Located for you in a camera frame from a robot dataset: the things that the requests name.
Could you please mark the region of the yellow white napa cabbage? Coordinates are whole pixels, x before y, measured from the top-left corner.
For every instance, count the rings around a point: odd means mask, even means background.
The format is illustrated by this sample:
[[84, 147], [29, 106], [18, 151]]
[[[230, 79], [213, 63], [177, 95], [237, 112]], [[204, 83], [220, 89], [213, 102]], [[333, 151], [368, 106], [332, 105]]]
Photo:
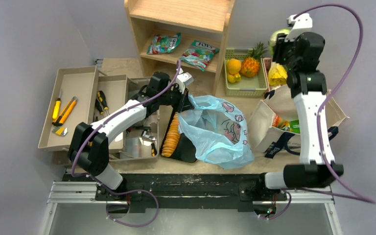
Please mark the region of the yellow white napa cabbage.
[[268, 71], [268, 83], [270, 86], [282, 86], [287, 84], [287, 71], [283, 65], [272, 62]]

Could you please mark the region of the green round cabbage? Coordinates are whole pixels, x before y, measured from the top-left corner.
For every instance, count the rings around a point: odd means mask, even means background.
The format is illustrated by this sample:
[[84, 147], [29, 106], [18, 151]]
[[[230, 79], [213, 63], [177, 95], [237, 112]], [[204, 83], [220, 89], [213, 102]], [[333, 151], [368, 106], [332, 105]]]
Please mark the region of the green round cabbage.
[[269, 45], [269, 53], [271, 54], [271, 56], [274, 55], [274, 47], [276, 45], [276, 42], [277, 42], [277, 37], [278, 37], [278, 34], [289, 34], [290, 32], [290, 29], [288, 28], [284, 28], [284, 29], [280, 29], [280, 30], [277, 30], [275, 31], [269, 38], [269, 41], [268, 41], [268, 45]]

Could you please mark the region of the pineapple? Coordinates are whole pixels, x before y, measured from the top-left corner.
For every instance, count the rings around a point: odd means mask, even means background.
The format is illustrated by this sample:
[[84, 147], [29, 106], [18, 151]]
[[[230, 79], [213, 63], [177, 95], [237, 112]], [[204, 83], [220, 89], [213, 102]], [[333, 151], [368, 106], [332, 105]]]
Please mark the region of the pineapple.
[[242, 61], [240, 74], [252, 78], [257, 75], [260, 70], [260, 60], [267, 52], [264, 43], [259, 42], [251, 51], [251, 53]]

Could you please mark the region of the light blue plastic grocery bag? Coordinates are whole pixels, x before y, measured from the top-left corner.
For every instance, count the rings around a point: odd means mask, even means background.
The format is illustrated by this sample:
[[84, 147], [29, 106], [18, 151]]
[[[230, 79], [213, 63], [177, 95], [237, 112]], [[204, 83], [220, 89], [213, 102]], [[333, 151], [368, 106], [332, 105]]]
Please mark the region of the light blue plastic grocery bag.
[[196, 159], [223, 169], [254, 161], [245, 115], [234, 104], [212, 95], [188, 99], [193, 109], [178, 115], [179, 132], [194, 145]]

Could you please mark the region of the orange fruit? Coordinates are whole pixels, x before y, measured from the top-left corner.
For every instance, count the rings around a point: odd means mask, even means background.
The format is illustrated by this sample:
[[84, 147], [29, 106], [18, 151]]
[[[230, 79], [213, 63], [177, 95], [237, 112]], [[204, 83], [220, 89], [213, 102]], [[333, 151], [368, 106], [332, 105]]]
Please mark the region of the orange fruit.
[[226, 70], [230, 75], [237, 75], [241, 70], [242, 62], [238, 59], [228, 59], [226, 61]]

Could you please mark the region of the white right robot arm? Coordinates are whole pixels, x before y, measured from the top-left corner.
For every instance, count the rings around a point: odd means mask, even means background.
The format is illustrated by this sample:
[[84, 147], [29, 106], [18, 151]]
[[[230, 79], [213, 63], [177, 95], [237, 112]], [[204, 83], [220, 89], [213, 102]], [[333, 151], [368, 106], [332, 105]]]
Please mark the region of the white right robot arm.
[[275, 189], [325, 188], [344, 173], [330, 148], [325, 111], [327, 83], [317, 69], [324, 46], [324, 38], [313, 32], [291, 40], [284, 33], [277, 35], [273, 61], [286, 67], [287, 85], [300, 123], [300, 162], [266, 173], [264, 181], [255, 186], [261, 199], [269, 198]]

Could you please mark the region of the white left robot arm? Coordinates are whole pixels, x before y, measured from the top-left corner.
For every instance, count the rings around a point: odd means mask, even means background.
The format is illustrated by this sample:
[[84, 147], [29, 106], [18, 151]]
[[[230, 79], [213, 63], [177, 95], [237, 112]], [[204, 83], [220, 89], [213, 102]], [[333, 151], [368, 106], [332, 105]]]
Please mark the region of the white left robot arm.
[[192, 82], [188, 72], [177, 73], [173, 79], [164, 72], [155, 72], [148, 84], [117, 111], [92, 124], [78, 124], [68, 150], [73, 166], [81, 167], [107, 186], [107, 193], [114, 200], [124, 198], [124, 179], [109, 163], [110, 143], [132, 125], [157, 112], [160, 106], [172, 106], [178, 112], [193, 109], [187, 89]]

